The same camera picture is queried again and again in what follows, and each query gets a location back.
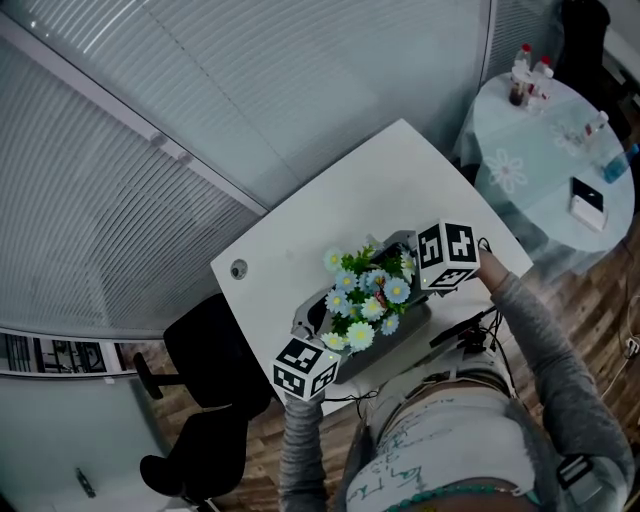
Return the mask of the white box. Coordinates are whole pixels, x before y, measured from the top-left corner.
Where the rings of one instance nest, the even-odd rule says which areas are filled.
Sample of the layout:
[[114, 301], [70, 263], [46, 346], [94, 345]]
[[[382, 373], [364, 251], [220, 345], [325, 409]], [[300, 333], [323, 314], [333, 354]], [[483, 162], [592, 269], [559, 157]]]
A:
[[592, 206], [579, 196], [573, 196], [571, 198], [569, 213], [596, 232], [602, 232], [604, 230], [607, 221], [606, 212]]

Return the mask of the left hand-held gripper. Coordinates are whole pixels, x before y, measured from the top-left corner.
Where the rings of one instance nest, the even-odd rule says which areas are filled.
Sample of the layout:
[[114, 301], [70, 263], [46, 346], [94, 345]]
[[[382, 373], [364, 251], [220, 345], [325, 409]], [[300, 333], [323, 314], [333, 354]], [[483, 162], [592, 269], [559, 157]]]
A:
[[[315, 294], [296, 310], [294, 336], [317, 336], [323, 345], [335, 344], [328, 324], [325, 294]], [[271, 361], [274, 387], [303, 401], [310, 401], [337, 378], [341, 356], [308, 341], [292, 338]]]

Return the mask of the black office chair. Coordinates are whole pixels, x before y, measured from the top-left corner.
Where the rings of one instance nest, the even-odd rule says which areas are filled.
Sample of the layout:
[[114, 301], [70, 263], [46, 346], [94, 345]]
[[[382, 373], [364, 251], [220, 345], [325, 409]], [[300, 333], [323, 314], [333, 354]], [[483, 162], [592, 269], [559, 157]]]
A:
[[144, 388], [159, 400], [163, 388], [183, 385], [203, 410], [186, 420], [168, 456], [141, 459], [140, 474], [159, 494], [197, 512], [219, 512], [213, 501], [240, 483], [249, 423], [269, 407], [274, 391], [223, 294], [175, 321], [163, 341], [176, 371], [154, 374], [136, 353]]

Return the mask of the person's right forearm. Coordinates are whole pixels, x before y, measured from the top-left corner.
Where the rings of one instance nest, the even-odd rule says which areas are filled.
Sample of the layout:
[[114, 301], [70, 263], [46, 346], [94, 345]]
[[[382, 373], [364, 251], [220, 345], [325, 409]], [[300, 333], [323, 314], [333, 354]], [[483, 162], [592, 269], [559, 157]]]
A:
[[[546, 307], [493, 254], [482, 250], [479, 255], [477, 274], [509, 325], [543, 407], [541, 425], [519, 402], [507, 407], [508, 418], [523, 430], [541, 512], [622, 512], [635, 465], [618, 421]], [[590, 456], [593, 469], [563, 490], [556, 469], [573, 454]]]

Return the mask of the blue plastic bottle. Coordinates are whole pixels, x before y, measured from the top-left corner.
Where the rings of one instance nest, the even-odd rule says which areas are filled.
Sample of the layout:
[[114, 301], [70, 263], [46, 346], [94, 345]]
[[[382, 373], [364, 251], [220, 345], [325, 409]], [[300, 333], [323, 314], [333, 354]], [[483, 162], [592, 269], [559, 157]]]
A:
[[633, 144], [626, 152], [622, 152], [615, 156], [607, 163], [603, 170], [602, 176], [606, 183], [612, 184], [619, 179], [630, 167], [633, 159], [640, 153], [640, 146]]

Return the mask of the person's torso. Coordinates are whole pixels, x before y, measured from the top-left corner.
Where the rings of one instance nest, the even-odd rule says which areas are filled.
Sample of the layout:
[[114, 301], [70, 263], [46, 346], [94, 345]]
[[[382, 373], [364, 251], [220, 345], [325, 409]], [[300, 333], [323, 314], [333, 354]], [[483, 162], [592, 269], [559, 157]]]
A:
[[499, 355], [454, 349], [381, 391], [348, 459], [340, 512], [541, 512]]

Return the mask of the grey tray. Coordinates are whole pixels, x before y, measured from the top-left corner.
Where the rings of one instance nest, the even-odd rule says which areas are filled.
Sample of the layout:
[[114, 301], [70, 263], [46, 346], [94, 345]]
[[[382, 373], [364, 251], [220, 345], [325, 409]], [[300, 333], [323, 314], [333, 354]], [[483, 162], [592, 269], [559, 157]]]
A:
[[[326, 294], [333, 284], [334, 279], [328, 288], [320, 290], [317, 294]], [[341, 356], [341, 363], [337, 373], [337, 382], [342, 384], [354, 378], [356, 375], [372, 366], [375, 362], [379, 361], [382, 357], [389, 354], [393, 349], [400, 346], [411, 334], [415, 333], [428, 323], [431, 317], [431, 311], [427, 305], [427, 299], [428, 293], [421, 290], [419, 287], [418, 270], [416, 269], [416, 277], [414, 284], [412, 285], [409, 307], [401, 317], [400, 326], [395, 334], [389, 337], [378, 334], [375, 337], [374, 344], [370, 348], [355, 354], [349, 354], [345, 351], [332, 351]], [[321, 347], [326, 348], [317, 336], [298, 337], [304, 341], [316, 342]]]

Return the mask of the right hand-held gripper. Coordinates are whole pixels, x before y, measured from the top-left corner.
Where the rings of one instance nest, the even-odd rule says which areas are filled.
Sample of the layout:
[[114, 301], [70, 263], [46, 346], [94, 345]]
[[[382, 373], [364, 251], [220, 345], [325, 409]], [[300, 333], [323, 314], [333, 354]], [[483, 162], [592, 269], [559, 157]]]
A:
[[449, 291], [480, 268], [474, 229], [467, 223], [438, 219], [426, 227], [398, 230], [383, 242], [384, 253], [415, 253], [420, 288]]

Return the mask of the clear bottle with red cap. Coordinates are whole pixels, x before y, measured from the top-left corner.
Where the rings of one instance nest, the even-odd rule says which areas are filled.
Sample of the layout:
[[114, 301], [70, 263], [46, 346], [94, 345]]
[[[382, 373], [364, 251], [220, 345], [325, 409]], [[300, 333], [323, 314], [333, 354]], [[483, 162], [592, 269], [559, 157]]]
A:
[[523, 43], [518, 49], [512, 66], [512, 78], [528, 73], [531, 68], [531, 45]]
[[548, 84], [553, 78], [554, 71], [551, 68], [551, 59], [548, 56], [542, 56], [535, 64], [531, 77], [532, 88], [540, 88]]

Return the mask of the blue white flower bouquet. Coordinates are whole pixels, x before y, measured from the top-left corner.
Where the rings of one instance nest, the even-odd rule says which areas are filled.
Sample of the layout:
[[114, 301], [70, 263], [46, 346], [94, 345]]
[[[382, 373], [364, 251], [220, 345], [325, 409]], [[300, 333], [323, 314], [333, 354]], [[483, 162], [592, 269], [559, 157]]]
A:
[[326, 309], [335, 333], [334, 352], [355, 354], [370, 348], [375, 337], [391, 336], [409, 307], [416, 277], [412, 253], [384, 253], [373, 239], [356, 253], [328, 249], [323, 257], [334, 284], [326, 292]]

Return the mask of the frosted glass door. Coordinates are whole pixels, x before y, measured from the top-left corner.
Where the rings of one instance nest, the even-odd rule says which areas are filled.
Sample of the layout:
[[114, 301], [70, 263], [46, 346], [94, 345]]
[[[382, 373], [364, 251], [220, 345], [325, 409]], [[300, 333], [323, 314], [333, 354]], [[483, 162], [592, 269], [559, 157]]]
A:
[[166, 450], [133, 376], [0, 376], [0, 496], [16, 512], [160, 512], [139, 463]]

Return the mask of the person's left forearm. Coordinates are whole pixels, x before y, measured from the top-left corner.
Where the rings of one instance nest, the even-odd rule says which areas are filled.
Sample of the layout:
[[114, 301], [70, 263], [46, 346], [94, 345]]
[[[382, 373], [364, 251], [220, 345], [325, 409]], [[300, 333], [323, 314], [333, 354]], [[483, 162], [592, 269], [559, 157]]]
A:
[[286, 396], [279, 462], [280, 512], [326, 512], [326, 473], [322, 463], [321, 392], [309, 401]]

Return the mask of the clear bottle with red label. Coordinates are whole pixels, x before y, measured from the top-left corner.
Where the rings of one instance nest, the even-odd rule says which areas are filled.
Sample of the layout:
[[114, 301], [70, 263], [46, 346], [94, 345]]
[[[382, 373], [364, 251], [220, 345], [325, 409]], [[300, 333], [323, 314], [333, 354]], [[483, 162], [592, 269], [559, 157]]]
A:
[[588, 121], [580, 134], [580, 140], [583, 146], [589, 146], [597, 138], [597, 135], [608, 125], [609, 116], [601, 110], [595, 118]]

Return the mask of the black waist-mounted device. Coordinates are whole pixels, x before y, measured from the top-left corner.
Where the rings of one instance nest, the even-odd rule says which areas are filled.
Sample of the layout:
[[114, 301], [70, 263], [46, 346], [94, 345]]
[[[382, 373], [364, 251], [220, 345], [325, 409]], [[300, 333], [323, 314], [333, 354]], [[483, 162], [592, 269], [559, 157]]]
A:
[[487, 327], [484, 326], [483, 321], [496, 312], [496, 307], [492, 306], [487, 310], [481, 311], [480, 313], [457, 323], [453, 327], [445, 329], [429, 342], [431, 351], [435, 353], [451, 340], [456, 341], [465, 339], [469, 333], [486, 331]]

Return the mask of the glass partition with blinds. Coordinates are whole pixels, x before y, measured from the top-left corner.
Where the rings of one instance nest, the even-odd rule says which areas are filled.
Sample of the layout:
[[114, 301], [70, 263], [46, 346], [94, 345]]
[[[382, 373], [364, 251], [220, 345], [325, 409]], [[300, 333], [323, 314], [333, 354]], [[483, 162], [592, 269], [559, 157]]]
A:
[[160, 337], [374, 133], [450, 152], [521, 44], [558, 54], [560, 1], [0, 0], [0, 332]]

